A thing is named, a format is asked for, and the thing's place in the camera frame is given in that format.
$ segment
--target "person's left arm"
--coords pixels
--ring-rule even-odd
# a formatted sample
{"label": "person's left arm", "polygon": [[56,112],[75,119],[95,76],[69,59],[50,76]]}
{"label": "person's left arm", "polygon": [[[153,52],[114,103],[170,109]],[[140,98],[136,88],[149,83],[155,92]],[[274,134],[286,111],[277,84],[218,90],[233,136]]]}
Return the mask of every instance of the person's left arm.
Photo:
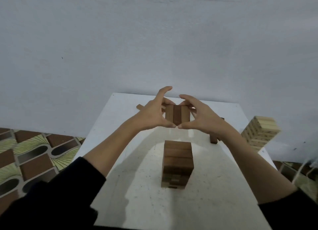
{"label": "person's left arm", "polygon": [[176,127],[164,119],[162,104],[174,104],[164,98],[167,86],[159,90],[136,115],[125,121],[113,134],[77,158],[50,182],[35,184],[26,196],[13,202],[0,216],[0,225],[52,226],[93,225],[97,212],[90,205],[105,183],[105,177],[122,151],[138,132],[157,126]]}

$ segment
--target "person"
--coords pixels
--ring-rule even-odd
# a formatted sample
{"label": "person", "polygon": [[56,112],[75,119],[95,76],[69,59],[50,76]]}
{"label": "person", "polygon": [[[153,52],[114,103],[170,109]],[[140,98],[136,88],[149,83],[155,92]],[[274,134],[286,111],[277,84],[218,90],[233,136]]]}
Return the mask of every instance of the person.
{"label": "person", "polygon": [[[90,205],[127,144],[142,130],[176,127],[164,119],[161,112],[162,104],[174,104],[164,98],[171,89],[171,86],[160,89],[136,115],[50,182],[35,184],[26,196],[13,202],[0,216],[0,226],[97,227],[93,226],[97,212]],[[226,144],[272,229],[316,224],[318,206],[313,200],[252,150],[240,133],[208,105],[190,95],[180,95],[180,98],[184,99],[181,105],[188,106],[195,119],[178,128],[213,134]]]}

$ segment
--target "person's left hand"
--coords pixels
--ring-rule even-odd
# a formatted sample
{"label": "person's left hand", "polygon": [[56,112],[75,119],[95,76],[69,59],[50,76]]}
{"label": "person's left hand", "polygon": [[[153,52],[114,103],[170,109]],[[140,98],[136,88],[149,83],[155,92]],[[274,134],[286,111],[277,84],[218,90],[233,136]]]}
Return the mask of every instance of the person's left hand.
{"label": "person's left hand", "polygon": [[162,104],[175,104],[171,100],[164,98],[166,92],[172,89],[172,86],[166,86],[159,90],[158,94],[153,100],[150,100],[144,108],[142,108],[136,115],[133,116],[135,122],[140,130],[152,129],[157,126],[167,128],[175,128],[176,125],[166,120],[162,116]]}

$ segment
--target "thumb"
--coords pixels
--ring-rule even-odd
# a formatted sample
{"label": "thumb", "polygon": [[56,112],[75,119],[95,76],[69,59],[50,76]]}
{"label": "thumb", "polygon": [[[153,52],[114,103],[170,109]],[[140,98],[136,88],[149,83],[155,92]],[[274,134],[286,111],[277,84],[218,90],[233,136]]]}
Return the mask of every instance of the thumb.
{"label": "thumb", "polygon": [[175,128],[175,127],[177,127],[175,124],[173,124],[169,120],[166,120],[165,118],[163,118],[161,126],[166,127],[166,128]]}
{"label": "thumb", "polygon": [[178,125],[179,129],[195,129],[196,128],[196,121],[189,121],[189,122],[184,122],[182,124]]}

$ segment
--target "person's right hand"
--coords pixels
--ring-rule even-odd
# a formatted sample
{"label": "person's right hand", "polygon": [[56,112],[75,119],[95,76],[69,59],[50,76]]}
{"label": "person's right hand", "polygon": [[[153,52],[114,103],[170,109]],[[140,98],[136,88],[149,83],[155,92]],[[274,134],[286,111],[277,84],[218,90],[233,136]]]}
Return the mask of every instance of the person's right hand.
{"label": "person's right hand", "polygon": [[220,138],[230,130],[231,126],[219,117],[208,105],[190,95],[179,96],[185,100],[180,105],[186,105],[192,112],[196,113],[195,120],[179,124],[179,129],[197,129]]}

